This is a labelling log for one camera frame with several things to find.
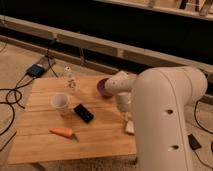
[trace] electrical outlet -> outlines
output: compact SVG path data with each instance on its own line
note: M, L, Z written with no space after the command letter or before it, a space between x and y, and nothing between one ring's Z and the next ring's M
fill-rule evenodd
M50 66L52 67L55 64L55 59L49 57L49 63ZM48 71L50 69L47 57L42 57L41 59L39 59L38 62L36 62L36 64L43 67L45 71Z

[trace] floor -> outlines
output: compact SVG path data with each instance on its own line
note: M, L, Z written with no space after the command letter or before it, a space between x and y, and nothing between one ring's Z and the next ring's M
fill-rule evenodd
M11 88L25 73L26 68L38 61L42 57L42 54L28 51L13 45L7 45L6 49L0 53L0 88ZM61 75L65 66L71 66L74 74L76 75L97 75L103 74L98 71L87 69L85 67L73 65L71 63L56 61L53 69ZM51 71L48 71L44 77L53 77ZM25 104L31 86L23 89L23 101L22 104ZM0 101L4 100L4 93L0 93ZM8 121L11 119L10 109L4 105L0 105L0 132L3 130L4 126L8 124ZM206 127L213 130L213 106L207 104L200 104L198 108L199 118ZM15 124L8 131L7 134L0 137L0 148L3 143L14 133L17 127L17 121L23 112L23 109L20 109L18 106L15 106L16 110L16 119ZM213 136L209 135L195 125L193 119L193 105L187 106L185 108L186 122L188 133L193 133L199 142L202 144L202 148L197 151L200 158L209 165L213 166L213 154L210 151L210 143L213 141ZM35 170L29 164L23 165L7 165L7 156L10 150L11 144L0 153L0 170L1 171L33 171ZM206 168L201 165L197 160L194 153L191 153L195 171L210 171L211 169ZM52 171L135 171L137 166L132 164L135 156L123 156L123 157L111 157L111 158L99 158L99 159L86 159L86 160L74 160L74 161L57 161L57 162L48 162L42 163L42 165L48 170Z

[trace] wooden table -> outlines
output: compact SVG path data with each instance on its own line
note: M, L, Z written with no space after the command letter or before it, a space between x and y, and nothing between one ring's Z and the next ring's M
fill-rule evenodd
M9 164L38 163L136 154L135 138L124 132L125 121L114 98L103 99L96 84L108 76L77 78L77 91L70 98L70 118L63 118L50 105L56 92L69 92L65 78L35 80L26 110L8 158ZM73 108L82 103L95 118L86 124ZM79 142L49 133L52 127L70 127Z

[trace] white cup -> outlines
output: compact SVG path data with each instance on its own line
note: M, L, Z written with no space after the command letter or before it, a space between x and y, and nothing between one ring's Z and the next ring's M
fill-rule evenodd
M56 93L50 100L52 107L55 108L61 116L68 116L70 114L69 102L69 95L66 93Z

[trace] wire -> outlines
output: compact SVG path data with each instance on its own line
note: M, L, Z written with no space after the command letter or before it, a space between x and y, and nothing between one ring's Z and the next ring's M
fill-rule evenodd
M35 78L32 78L30 81L28 81L27 83L23 84L23 85L19 85L24 78L26 77L26 74L24 76L21 77L21 79L16 83L15 88L2 88L0 89L0 91L9 91L7 93L7 95L5 96L5 101L0 102L0 104L2 105L7 105L11 108L12 110L12 119L10 121L10 123L8 124L8 126L2 131L0 132L0 136L4 135L12 126L14 120L15 120L15 108L14 108L14 104L18 104L20 107L25 108L24 106L20 105L19 102L22 99L23 95L22 93L19 91L19 89L24 88L26 86L28 86L33 80L35 80ZM14 93L14 97L15 97L15 101L11 102L9 101L9 95L10 93ZM9 142L12 140L12 138L16 135L16 132L9 138L9 140L2 146L2 148L0 149L0 152L2 152L5 147L9 144Z
M201 125L200 122L199 122L199 120L198 120L198 118L197 118L197 113L198 113L198 112L197 112L197 107L198 107L198 103L199 103L199 101L196 102L195 108L194 108L194 118L195 118L195 121L196 121L196 123L198 124L198 126L199 126L203 131L205 131L205 132L207 132L207 133L209 133L209 134L213 134L212 131L208 130L208 129L205 128L203 125Z
M25 109L25 107L22 106L22 105L19 103L19 101L20 101L21 98L22 98L22 94L19 93L19 99L18 99L18 97L17 97L17 91L16 91L16 90L28 86L28 85L31 84L31 82L34 81L34 80L35 80L35 78L32 78L29 82L27 82L26 84L24 84L24 85L22 85L22 86L18 86L19 83L17 83L16 86L15 86L15 88L10 89L10 91L7 93L7 95L6 95L6 97L5 97L5 101L6 101L7 103L9 103L9 104L17 104L19 107ZM10 95L12 92L14 92L14 97L15 97L15 101L14 101L14 102L9 101L9 95Z
M17 134L17 132L15 132L10 138L9 140L7 140L7 142L2 146L2 148L0 149L0 153L5 149L5 147L9 144L9 142L13 139L13 137L15 137L15 135Z
M197 152L196 152L195 150L193 150L193 151L194 151L195 155L197 156L197 158L198 158L198 160L200 161L201 164L203 164L204 166L206 166L206 167L208 167L209 169L212 169L212 170L213 170L213 167L212 167L212 166L210 166L210 165L204 163L204 162L200 159L200 157L199 157L199 155L197 154Z
M46 52L46 55L45 57L47 58L47 62L48 62L48 65L52 71L52 73L55 75L55 77L58 77L58 75L56 74L56 72L53 70L51 64L50 64L50 59L52 59L50 56L49 56L49 53L50 53L50 47L56 42L56 39L53 39L50 44L48 45L48 48L47 48L47 52Z

